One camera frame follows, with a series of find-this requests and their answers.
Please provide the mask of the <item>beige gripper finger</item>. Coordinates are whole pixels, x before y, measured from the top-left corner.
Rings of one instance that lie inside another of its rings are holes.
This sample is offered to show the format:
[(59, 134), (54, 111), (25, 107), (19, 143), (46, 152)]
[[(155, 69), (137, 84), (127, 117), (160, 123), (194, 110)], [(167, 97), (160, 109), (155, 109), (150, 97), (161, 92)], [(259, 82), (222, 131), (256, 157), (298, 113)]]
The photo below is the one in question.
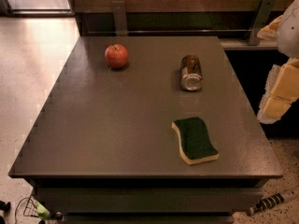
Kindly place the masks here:
[(263, 124), (273, 124), (299, 99), (299, 60), (289, 59), (282, 66), (274, 64), (264, 89), (257, 119)]
[(280, 21), (281, 16), (272, 20), (257, 33), (257, 37), (262, 40), (276, 40), (278, 37), (278, 26)]

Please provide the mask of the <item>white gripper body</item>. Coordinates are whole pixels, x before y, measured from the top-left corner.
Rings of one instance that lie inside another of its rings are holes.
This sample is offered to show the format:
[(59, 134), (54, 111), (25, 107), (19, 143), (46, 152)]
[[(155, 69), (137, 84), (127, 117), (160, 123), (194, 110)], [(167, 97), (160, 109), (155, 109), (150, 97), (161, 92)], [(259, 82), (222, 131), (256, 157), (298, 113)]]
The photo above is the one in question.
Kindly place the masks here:
[(289, 5), (278, 24), (278, 51), (299, 58), (299, 0)]

